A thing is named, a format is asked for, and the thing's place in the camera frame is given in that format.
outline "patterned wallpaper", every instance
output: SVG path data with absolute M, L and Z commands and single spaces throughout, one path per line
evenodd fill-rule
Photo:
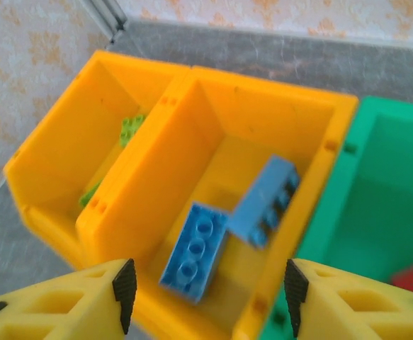
M 0 0 L 1 170 L 107 38 L 77 0 Z
M 413 0 L 118 0 L 127 15 L 228 28 L 413 42 Z

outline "green storage bin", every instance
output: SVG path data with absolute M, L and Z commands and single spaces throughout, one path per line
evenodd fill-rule
M 362 101 L 296 257 L 386 283 L 413 265 L 413 104 Z M 281 289 L 260 339 L 292 338 Z

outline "plastic bin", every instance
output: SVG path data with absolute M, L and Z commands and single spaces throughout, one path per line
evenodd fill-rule
M 386 283 L 413 265 L 413 104 L 362 101 L 296 257 Z M 282 289 L 261 339 L 292 338 Z
M 24 223 L 74 267 L 84 266 L 79 198 L 120 157 L 123 118 L 156 110 L 187 70 L 96 52 L 5 166 Z
M 161 102 L 77 220 L 89 263 L 135 260 L 133 319 L 159 338 L 254 339 L 357 98 L 194 67 Z M 198 305 L 161 287 L 192 202 L 231 211 L 273 154 L 296 165 L 301 184 L 268 246 L 230 236 Z

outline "orange storage bin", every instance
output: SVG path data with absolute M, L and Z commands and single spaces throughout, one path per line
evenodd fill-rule
M 5 166 L 24 223 L 74 267 L 84 266 L 79 198 L 121 157 L 123 118 L 151 115 L 188 70 L 96 52 Z
M 194 67 L 153 112 L 77 220 L 88 265 L 130 257 L 133 318 L 163 339 L 254 339 L 281 286 L 358 100 Z M 231 211 L 268 158 L 301 184 L 264 250 L 231 236 L 201 302 L 159 286 L 192 202 Z

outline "blue lego brick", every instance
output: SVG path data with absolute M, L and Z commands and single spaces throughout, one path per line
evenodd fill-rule
M 265 247 L 299 182 L 293 163 L 272 156 L 228 219 L 228 231 L 255 247 Z
M 221 210 L 192 204 L 159 283 L 198 303 L 222 255 L 227 219 Z

